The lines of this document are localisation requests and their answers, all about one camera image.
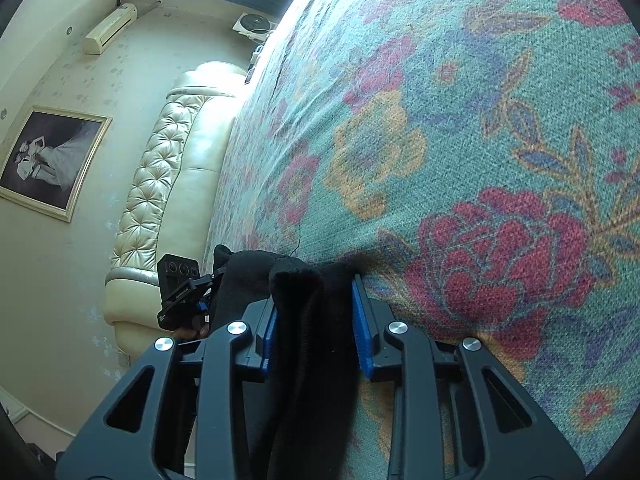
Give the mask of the black pants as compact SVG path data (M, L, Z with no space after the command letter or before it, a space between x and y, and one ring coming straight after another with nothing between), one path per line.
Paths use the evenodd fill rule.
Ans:
M250 474L341 478L359 382L352 332L356 268L218 245L213 269L222 274L213 328L237 320L257 300L272 299L278 315L269 376L243 388Z

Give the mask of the cream tufted leather headboard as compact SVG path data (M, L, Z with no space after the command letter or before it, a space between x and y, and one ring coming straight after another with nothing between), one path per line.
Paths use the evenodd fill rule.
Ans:
M137 359L157 324L156 265L167 254L203 262L229 134L245 98L238 66L208 62L180 75L146 142L119 220L103 317L119 351Z

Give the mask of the framed wedding photo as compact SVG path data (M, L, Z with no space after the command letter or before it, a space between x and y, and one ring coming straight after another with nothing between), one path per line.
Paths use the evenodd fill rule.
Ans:
M111 118L33 106L1 159L1 197L71 222Z

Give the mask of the floral bedspread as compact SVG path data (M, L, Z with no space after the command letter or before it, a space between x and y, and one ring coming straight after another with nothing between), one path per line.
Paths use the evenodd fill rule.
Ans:
M356 263L593 471L639 403L638 32L617 0L294 0L207 241Z

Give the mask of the white fan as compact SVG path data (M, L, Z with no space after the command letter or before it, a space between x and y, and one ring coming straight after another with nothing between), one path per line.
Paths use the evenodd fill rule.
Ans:
M243 13L232 26L234 32L255 44L263 44L276 28L276 22L256 13Z

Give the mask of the wall air conditioner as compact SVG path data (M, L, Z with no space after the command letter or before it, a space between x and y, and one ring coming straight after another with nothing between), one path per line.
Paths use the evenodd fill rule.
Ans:
M132 3L118 6L82 40L82 52L86 55L101 55L113 41L138 18L138 9Z

